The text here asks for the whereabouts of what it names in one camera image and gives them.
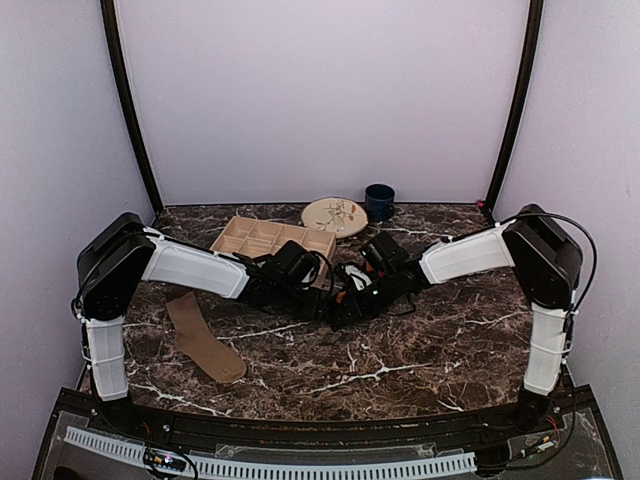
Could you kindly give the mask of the argyle black red orange sock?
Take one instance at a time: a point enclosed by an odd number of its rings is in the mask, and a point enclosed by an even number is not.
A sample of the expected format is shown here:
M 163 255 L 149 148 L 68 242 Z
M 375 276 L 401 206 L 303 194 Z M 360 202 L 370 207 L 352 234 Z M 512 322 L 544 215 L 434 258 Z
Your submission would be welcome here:
M 333 331 L 373 317 L 371 278 L 352 264 L 343 266 L 338 277 L 343 284 L 329 303 L 327 322 Z

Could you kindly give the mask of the wooden compartment tray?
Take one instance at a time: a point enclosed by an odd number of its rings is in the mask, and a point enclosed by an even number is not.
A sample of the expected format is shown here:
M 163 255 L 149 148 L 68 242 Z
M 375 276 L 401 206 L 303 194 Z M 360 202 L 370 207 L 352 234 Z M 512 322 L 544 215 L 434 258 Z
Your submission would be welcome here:
M 316 254 L 320 270 L 313 287 L 323 285 L 336 247 L 333 233 L 314 231 L 302 226 L 234 216 L 211 245 L 211 250 L 248 261 L 268 274 L 281 278 L 275 253 L 289 240 Z

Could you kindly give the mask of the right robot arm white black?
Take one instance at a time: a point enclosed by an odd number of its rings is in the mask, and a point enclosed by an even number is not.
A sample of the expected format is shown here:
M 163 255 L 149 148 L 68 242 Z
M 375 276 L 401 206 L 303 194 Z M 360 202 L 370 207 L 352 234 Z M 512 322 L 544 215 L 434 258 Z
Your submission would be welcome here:
M 555 389 L 570 351 L 573 318 L 583 300 L 577 290 L 584 256 L 562 228 L 566 220 L 529 204 L 491 227 L 444 237 L 414 255 L 382 232 L 361 248 L 362 267 L 336 266 L 342 288 L 331 297 L 326 319 L 338 330 L 384 314 L 401 297 L 460 277 L 511 268 L 533 313 L 523 388 L 536 395 L 511 410 L 510 424 L 530 434 L 549 416 L 549 405 L 541 396 Z

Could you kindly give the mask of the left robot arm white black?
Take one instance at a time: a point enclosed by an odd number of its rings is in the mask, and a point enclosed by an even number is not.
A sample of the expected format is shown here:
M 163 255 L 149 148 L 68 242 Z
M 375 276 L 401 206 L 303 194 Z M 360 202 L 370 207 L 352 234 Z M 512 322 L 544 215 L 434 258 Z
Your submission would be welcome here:
M 255 258 L 207 250 L 166 236 L 125 212 L 86 246 L 77 258 L 78 292 L 71 309 L 83 325 L 83 353 L 94 391 L 105 401 L 103 421 L 120 436 L 141 427 L 129 394 L 125 368 L 124 319 L 141 282 L 164 282 L 237 300 L 255 308 L 278 304 L 288 312 L 318 318 L 328 292 L 314 287 L 320 252 L 288 240 Z

